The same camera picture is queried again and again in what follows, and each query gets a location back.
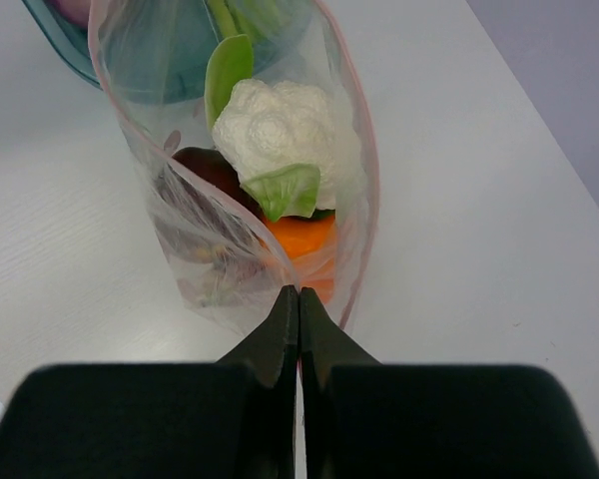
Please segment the dark red toy pepper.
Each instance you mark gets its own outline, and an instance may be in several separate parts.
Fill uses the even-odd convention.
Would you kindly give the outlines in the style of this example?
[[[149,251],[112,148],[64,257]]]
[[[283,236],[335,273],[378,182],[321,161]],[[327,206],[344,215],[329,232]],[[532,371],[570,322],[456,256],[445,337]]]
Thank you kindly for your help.
[[[173,159],[223,191],[260,220],[264,218],[259,204],[241,188],[237,172],[219,151],[185,147],[176,151],[173,154]]]

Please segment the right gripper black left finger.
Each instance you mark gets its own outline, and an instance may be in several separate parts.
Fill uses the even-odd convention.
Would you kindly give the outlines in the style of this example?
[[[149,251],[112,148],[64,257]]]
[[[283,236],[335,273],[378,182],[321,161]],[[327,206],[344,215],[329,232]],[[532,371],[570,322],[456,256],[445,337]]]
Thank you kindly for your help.
[[[31,372],[0,421],[0,478],[291,478],[299,296],[215,362]]]

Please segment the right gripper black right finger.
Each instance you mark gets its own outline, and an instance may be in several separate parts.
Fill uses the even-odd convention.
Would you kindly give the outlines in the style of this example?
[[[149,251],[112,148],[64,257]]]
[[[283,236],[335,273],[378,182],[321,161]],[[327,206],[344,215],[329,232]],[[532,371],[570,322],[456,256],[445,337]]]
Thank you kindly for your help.
[[[528,365],[383,364],[299,295],[311,478],[599,478],[561,383]]]

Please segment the white toy cauliflower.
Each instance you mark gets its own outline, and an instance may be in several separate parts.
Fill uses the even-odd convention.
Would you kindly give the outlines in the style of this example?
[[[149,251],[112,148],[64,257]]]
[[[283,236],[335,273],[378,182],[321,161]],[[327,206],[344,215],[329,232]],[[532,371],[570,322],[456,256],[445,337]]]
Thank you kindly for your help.
[[[224,39],[211,54],[204,102],[215,146],[267,220],[344,213],[364,179],[345,93],[266,83],[254,78],[254,64],[246,35]]]

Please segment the clear zip top bag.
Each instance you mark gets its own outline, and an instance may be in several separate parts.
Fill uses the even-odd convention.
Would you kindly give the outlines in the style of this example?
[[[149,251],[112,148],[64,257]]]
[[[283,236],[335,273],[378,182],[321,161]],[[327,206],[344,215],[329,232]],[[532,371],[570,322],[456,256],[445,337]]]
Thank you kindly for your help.
[[[180,294],[189,309],[237,330],[255,328],[279,290],[301,286],[292,261],[249,210],[173,159],[185,147],[217,150],[206,121],[204,94],[172,104],[140,104],[113,86],[100,52],[97,28],[106,2],[91,5],[88,47],[100,86],[118,117],[148,215]],[[288,52],[253,76],[266,83],[291,80],[334,95],[343,92],[358,134],[364,173],[361,191],[335,212],[335,286],[326,310],[345,325],[367,267],[378,216],[378,158],[367,103],[333,16],[310,1],[305,30]]]

